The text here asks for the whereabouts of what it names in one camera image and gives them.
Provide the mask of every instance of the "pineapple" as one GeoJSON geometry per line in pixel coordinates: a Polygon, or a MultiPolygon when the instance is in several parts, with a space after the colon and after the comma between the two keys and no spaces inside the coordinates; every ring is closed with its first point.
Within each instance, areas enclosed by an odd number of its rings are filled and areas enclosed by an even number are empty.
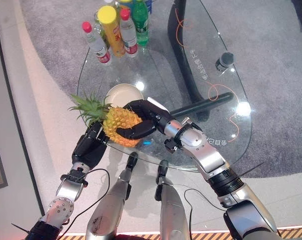
{"type": "Polygon", "coordinates": [[[120,107],[111,107],[111,104],[105,104],[105,99],[101,103],[94,94],[90,97],[85,95],[85,98],[72,94],[72,97],[77,106],[71,107],[70,110],[80,110],[79,117],[83,117],[88,126],[98,121],[103,122],[106,136],[124,147],[134,147],[139,142],[139,139],[127,139],[116,133],[117,128],[128,129],[140,123],[142,119],[136,113],[120,107]]]}

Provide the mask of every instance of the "red bottle cap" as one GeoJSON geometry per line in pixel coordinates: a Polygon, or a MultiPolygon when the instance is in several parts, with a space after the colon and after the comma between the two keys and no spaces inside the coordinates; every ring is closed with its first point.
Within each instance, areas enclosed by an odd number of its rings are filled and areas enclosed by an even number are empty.
{"type": "Polygon", "coordinates": [[[120,15],[121,15],[121,19],[126,21],[130,17],[130,10],[128,8],[123,8],[120,12],[120,15]]]}
{"type": "Polygon", "coordinates": [[[82,23],[82,29],[84,30],[84,32],[90,33],[92,31],[92,26],[89,22],[86,21],[82,23]]]}

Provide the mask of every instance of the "wall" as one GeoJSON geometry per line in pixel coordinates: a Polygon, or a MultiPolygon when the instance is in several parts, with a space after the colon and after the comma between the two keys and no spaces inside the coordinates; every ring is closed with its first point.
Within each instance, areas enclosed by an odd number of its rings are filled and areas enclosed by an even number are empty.
{"type": "Polygon", "coordinates": [[[0,189],[0,240],[23,239],[40,217],[0,59],[0,155],[8,186],[0,189]]]}

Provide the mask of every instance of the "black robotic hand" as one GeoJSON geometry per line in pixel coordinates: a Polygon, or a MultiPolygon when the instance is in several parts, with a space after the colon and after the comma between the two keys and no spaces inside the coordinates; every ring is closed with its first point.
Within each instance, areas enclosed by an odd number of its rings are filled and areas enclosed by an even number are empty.
{"type": "Polygon", "coordinates": [[[102,124],[93,123],[77,142],[72,154],[72,163],[85,163],[90,169],[93,169],[102,159],[107,141],[108,137],[102,130],[102,124]]]}
{"type": "Polygon", "coordinates": [[[116,132],[127,139],[141,139],[153,133],[157,129],[164,134],[164,128],[168,122],[175,119],[171,114],[152,104],[147,100],[135,100],[124,106],[135,112],[142,122],[131,128],[117,128],[116,132]]]}

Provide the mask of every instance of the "black cylinder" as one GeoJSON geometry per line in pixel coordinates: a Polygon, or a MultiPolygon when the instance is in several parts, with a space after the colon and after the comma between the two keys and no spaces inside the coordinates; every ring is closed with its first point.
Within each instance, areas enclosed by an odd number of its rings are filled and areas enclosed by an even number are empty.
{"type": "Polygon", "coordinates": [[[25,240],[56,240],[60,230],[57,227],[38,221],[25,240]]]}
{"type": "Polygon", "coordinates": [[[244,184],[238,175],[230,168],[210,178],[208,183],[211,185],[218,197],[227,195],[242,187],[244,184]]]}

